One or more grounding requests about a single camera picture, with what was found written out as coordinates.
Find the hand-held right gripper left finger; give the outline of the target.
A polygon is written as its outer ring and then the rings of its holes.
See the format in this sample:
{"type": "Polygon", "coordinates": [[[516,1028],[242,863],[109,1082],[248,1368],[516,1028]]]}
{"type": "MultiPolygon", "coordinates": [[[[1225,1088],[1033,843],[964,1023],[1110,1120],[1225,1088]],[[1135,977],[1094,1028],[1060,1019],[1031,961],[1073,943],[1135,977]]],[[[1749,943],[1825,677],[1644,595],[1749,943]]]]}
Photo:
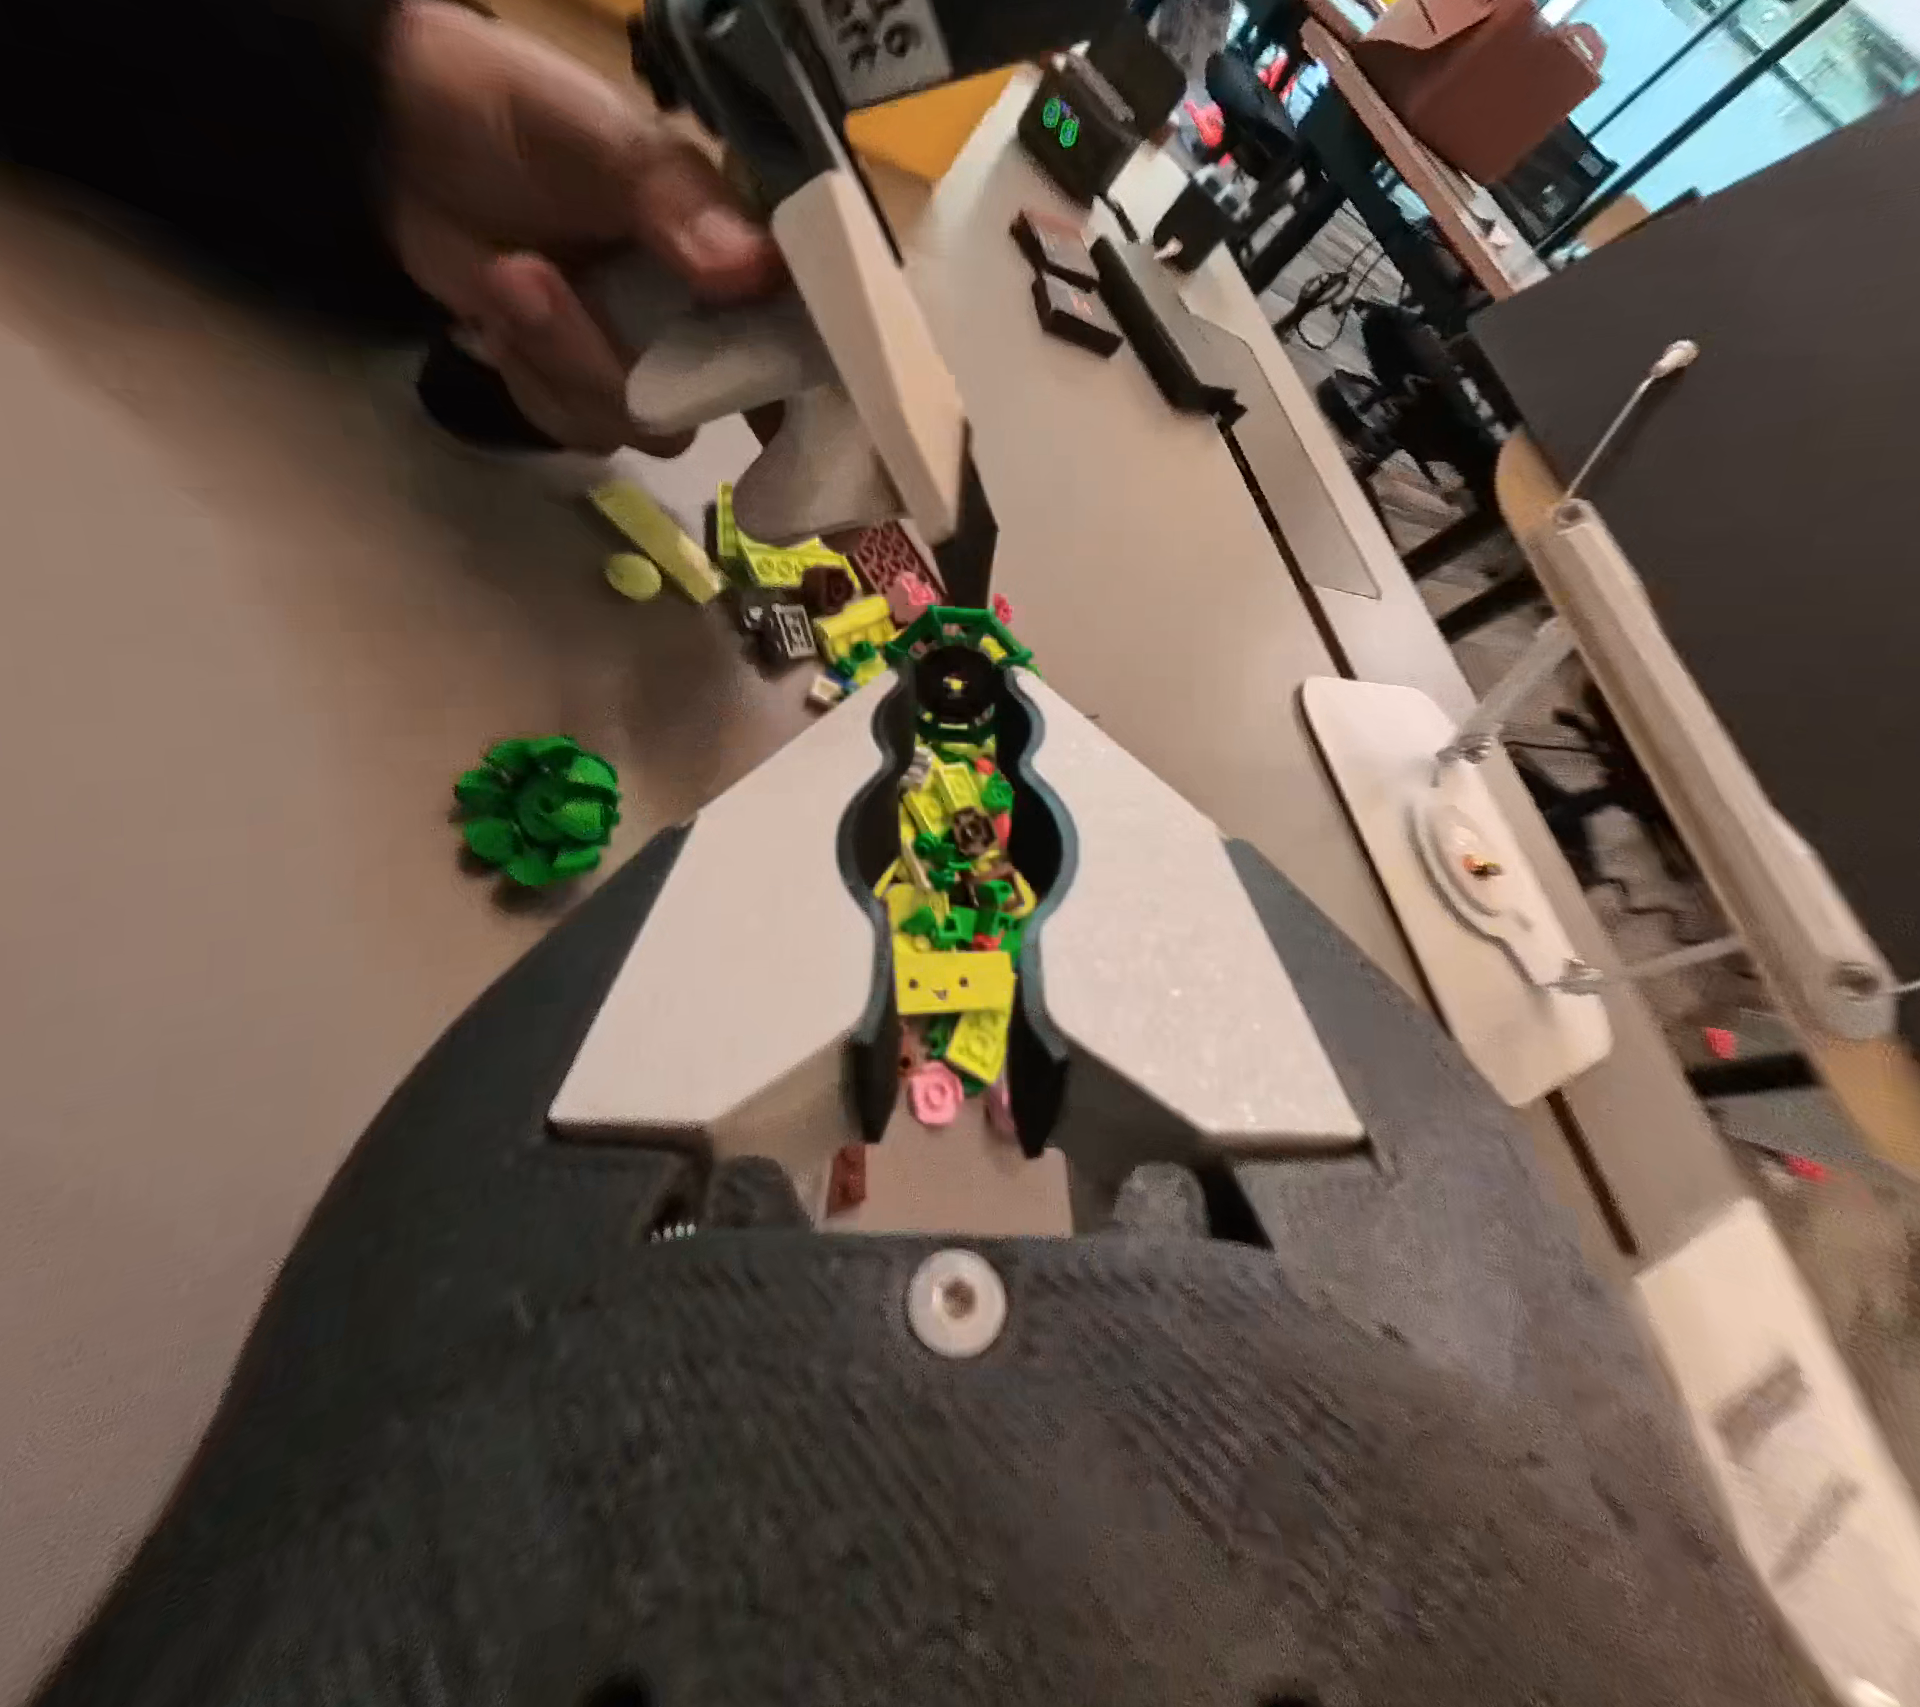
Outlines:
{"type": "Polygon", "coordinates": [[[703,807],[546,1110],[580,1140],[878,1142],[900,1098],[887,913],[858,807],[912,717],[887,671],[703,807]]]}

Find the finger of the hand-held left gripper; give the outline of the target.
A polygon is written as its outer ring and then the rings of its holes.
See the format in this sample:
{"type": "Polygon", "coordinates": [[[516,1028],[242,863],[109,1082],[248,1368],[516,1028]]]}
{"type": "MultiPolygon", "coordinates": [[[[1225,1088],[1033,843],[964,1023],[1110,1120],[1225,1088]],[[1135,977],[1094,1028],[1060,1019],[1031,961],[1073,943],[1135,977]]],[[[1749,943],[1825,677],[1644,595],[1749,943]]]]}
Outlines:
{"type": "Polygon", "coordinates": [[[998,525],[972,425],[868,195],[835,169],[774,209],[772,233],[830,371],[786,399],[735,485],[741,529],[795,543],[908,521],[953,603],[984,607],[998,525]]]}

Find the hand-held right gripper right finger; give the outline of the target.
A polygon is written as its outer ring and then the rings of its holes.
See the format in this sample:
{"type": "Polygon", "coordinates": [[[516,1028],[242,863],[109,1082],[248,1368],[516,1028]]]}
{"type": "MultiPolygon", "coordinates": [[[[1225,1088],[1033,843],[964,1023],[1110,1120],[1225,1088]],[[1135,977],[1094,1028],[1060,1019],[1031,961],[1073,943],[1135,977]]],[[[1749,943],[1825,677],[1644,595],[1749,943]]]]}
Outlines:
{"type": "Polygon", "coordinates": [[[1366,1146],[1352,1096],[1210,815],[1029,669],[1004,673],[1021,945],[1021,1146],[1238,1162],[1366,1146]]]}

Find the pile of colourful toy bricks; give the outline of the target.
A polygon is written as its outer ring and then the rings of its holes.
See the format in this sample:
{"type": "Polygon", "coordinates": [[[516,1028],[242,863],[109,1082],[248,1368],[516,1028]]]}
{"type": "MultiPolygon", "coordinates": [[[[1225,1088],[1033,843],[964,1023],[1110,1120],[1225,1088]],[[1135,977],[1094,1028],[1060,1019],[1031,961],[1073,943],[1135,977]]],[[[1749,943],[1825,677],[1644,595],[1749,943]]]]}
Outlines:
{"type": "MultiPolygon", "coordinates": [[[[750,633],[778,657],[811,669],[808,703],[821,719],[893,671],[880,651],[934,605],[932,585],[908,559],[906,537],[894,527],[858,535],[851,555],[818,539],[774,547],[736,527],[732,501],[732,487],[723,485],[718,555],[738,585],[759,591],[746,607],[750,633]]],[[[1036,899],[1008,855],[1014,791],[1004,777],[1007,761],[997,755],[997,729],[971,751],[919,743],[915,699],[903,689],[912,735],[884,799],[858,807],[861,865],[874,879],[888,925],[898,1102],[906,1100],[915,1118],[938,1126],[951,1122],[971,1094],[989,1094],[1004,1080],[1021,939],[1036,899]]],[[[762,1154],[818,1182],[833,1156],[856,1160],[867,1144],[645,1146],[679,1148],[712,1162],[762,1154]]]]}

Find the green leafy toy assembly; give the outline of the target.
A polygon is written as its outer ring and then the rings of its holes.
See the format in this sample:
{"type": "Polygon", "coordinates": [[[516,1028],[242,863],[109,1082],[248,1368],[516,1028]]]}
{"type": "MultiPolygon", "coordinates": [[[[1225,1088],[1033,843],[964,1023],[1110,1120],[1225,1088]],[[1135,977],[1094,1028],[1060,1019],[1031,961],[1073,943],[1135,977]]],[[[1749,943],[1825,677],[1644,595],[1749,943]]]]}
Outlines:
{"type": "Polygon", "coordinates": [[[567,733],[494,741],[450,783],[465,859],[539,895],[594,873],[622,815],[615,763],[567,733]]]}

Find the black green round toy piece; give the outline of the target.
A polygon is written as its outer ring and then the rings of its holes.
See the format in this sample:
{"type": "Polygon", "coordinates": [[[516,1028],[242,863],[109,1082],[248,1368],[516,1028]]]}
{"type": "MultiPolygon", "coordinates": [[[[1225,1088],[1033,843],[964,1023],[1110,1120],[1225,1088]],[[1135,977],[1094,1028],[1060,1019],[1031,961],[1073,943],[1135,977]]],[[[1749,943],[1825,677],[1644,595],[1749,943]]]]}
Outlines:
{"type": "Polygon", "coordinates": [[[1036,655],[995,609],[927,605],[880,649],[915,699],[915,739],[972,749],[997,735],[1004,673],[1036,655]]]}

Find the person's left hand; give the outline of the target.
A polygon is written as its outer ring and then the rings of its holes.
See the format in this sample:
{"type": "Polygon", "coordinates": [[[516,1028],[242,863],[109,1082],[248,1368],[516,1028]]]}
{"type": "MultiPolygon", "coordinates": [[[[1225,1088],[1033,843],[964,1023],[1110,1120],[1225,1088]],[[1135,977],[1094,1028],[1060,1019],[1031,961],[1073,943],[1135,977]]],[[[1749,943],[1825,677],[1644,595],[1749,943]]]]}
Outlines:
{"type": "Polygon", "coordinates": [[[398,0],[384,41],[389,231],[455,343],[544,439],[636,441],[629,363],[579,275],[650,253],[707,301],[784,279],[723,171],[634,87],[459,0],[398,0]]]}

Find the black flat battery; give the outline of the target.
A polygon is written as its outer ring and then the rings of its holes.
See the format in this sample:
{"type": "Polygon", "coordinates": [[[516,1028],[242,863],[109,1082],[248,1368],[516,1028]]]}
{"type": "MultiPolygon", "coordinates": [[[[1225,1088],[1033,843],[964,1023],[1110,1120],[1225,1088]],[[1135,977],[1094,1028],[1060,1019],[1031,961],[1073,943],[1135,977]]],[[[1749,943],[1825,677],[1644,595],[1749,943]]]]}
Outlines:
{"type": "Polygon", "coordinates": [[[1011,223],[1011,235],[1039,275],[1088,291],[1101,287],[1099,267],[1078,225],[1043,209],[1021,207],[1011,223]]]}
{"type": "Polygon", "coordinates": [[[1094,287],[1063,279],[1049,271],[1034,271],[1031,301],[1044,335],[1067,341],[1101,359],[1113,359],[1124,343],[1124,331],[1115,325],[1094,287]]]}

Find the black charging case green lights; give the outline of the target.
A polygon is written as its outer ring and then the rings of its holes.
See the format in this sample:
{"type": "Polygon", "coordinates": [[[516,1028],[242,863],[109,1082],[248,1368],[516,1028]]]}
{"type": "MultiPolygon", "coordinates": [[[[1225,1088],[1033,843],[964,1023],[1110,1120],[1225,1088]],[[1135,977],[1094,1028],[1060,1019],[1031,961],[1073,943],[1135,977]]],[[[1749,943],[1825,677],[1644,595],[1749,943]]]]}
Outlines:
{"type": "Polygon", "coordinates": [[[1145,143],[1163,141],[1187,91],[1182,65],[1128,11],[1041,69],[1018,141],[1070,199],[1093,205],[1145,143]]]}

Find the white stand base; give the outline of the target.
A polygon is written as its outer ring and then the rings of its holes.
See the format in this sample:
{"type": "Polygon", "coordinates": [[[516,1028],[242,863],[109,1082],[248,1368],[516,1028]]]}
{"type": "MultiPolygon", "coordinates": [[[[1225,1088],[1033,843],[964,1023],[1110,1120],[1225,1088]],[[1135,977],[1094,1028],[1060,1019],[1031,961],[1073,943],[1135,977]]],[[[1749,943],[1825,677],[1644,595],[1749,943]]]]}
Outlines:
{"type": "Polygon", "coordinates": [[[1310,677],[1303,717],[1469,1062],[1510,1104],[1600,1064],[1614,1023],[1485,769],[1429,695],[1310,677]]]}

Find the black power brick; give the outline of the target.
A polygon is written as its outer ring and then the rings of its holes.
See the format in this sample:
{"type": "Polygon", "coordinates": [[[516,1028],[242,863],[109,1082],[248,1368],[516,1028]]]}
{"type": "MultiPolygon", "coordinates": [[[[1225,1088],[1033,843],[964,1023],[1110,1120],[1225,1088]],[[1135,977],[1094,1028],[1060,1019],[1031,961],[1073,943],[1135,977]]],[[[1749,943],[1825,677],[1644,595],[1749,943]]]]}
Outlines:
{"type": "Polygon", "coordinates": [[[1234,425],[1245,413],[1237,345],[1188,309],[1179,277],[1142,243],[1096,233],[1088,251],[1109,313],[1163,399],[1179,413],[1234,425]]]}

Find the brown cardboard box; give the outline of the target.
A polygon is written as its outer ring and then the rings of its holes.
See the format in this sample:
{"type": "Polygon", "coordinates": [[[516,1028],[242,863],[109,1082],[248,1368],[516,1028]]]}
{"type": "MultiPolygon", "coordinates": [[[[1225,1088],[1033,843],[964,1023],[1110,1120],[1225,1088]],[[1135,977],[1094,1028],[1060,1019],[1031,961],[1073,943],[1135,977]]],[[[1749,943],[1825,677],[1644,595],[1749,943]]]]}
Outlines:
{"type": "Polygon", "coordinates": [[[1537,0],[1397,0],[1352,53],[1413,137],[1494,185],[1600,87],[1607,41],[1537,0]]]}

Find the white printed sheet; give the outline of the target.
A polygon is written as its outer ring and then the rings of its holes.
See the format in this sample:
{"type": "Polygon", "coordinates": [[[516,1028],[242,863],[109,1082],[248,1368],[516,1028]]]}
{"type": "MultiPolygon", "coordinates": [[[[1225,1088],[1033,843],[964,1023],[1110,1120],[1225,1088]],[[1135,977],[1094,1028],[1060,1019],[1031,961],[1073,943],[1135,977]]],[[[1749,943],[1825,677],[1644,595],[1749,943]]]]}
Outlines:
{"type": "Polygon", "coordinates": [[[1917,1496],[1764,1206],[1634,1290],[1749,1566],[1835,1702],[1918,1700],[1917,1496]]]}

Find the black monitor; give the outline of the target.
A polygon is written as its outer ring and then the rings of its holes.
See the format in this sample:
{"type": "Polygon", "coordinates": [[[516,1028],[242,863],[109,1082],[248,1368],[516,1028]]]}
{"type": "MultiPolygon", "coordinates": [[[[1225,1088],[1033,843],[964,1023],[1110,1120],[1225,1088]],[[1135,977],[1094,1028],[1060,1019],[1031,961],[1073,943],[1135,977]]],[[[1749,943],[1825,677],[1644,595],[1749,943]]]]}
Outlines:
{"type": "Polygon", "coordinates": [[[1918,933],[1918,105],[1503,299],[1470,335],[1895,971],[1918,933]]]}

